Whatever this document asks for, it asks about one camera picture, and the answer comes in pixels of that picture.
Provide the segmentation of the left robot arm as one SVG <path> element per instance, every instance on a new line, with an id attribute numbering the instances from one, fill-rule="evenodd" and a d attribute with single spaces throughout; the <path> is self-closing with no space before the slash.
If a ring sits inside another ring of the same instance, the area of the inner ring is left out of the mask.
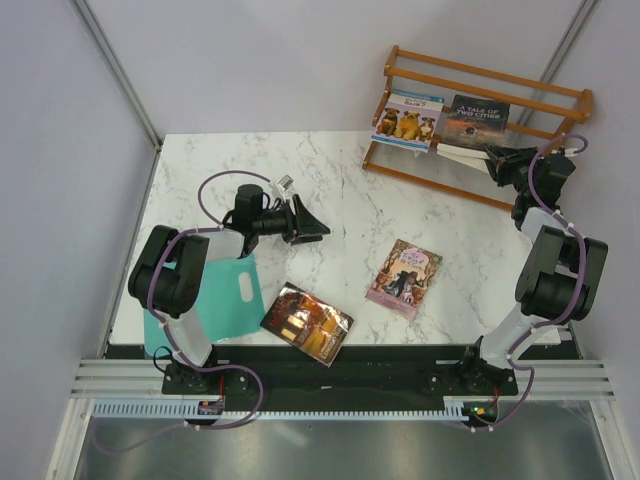
<path id="1" fill-rule="evenodd" d="M 208 393 L 219 382 L 219 369 L 208 360 L 212 343 L 195 309 L 205 267 L 250 256 L 263 236 L 279 236 L 289 245 L 319 242 L 331 233 L 299 195 L 266 205 L 266 192 L 256 184 L 238 187 L 234 207 L 219 226 L 179 231 L 153 228 L 129 277 L 129 295 L 154 316 L 172 356 L 186 365 L 185 382 Z"/>

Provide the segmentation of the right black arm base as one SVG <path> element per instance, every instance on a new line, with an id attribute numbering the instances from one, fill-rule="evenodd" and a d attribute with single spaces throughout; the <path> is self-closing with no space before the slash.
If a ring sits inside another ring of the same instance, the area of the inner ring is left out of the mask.
<path id="1" fill-rule="evenodd" d="M 493 397 L 518 393 L 515 374 L 484 360 L 432 364 L 426 369 L 430 391 L 440 396 Z"/>

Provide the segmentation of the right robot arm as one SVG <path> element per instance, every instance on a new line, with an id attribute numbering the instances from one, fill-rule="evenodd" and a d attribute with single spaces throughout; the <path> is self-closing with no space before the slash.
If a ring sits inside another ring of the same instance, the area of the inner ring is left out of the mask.
<path id="1" fill-rule="evenodd" d="M 467 392 L 483 392 L 515 367 L 542 334 L 580 321 L 590 312 L 600 283 L 608 245 L 580 234 L 565 218 L 558 201 L 576 166 L 574 152 L 486 145 L 488 173 L 517 196 L 511 218 L 531 240 L 531 250 L 515 287 L 516 305 L 489 334 L 465 351 L 458 381 Z"/>

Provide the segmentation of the dog cover Bark book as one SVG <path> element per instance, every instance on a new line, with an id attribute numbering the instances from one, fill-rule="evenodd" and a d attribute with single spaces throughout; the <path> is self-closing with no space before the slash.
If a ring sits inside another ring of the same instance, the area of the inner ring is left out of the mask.
<path id="1" fill-rule="evenodd" d="M 426 152 L 433 141 L 445 100 L 392 89 L 374 123 L 374 142 Z"/>

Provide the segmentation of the Jane Eyre blue book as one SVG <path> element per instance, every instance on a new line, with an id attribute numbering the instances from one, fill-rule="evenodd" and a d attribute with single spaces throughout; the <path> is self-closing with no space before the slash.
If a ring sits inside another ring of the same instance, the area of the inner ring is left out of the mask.
<path id="1" fill-rule="evenodd" d="M 479 170 L 482 173 L 489 173 L 486 165 L 486 160 L 488 160 L 489 157 L 486 152 L 439 143 L 436 148 L 436 153 L 460 164 Z"/>

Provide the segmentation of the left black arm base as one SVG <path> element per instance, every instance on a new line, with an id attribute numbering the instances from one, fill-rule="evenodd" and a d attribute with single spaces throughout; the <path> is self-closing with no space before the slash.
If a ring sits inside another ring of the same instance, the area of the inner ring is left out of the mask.
<path id="1" fill-rule="evenodd" d="M 205 365 L 216 368 L 213 372 L 201 372 L 177 360 L 165 367 L 161 392 L 164 395 L 249 395 L 259 392 L 253 376 L 239 365 Z"/>

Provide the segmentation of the Tale of Two Cities book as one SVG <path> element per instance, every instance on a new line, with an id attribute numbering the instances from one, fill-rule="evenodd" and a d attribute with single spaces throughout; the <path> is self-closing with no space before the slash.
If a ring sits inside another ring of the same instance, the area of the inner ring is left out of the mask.
<path id="1" fill-rule="evenodd" d="M 485 145 L 504 144 L 509 116 L 508 103 L 456 94 L 437 147 L 459 155 L 482 156 Z"/>

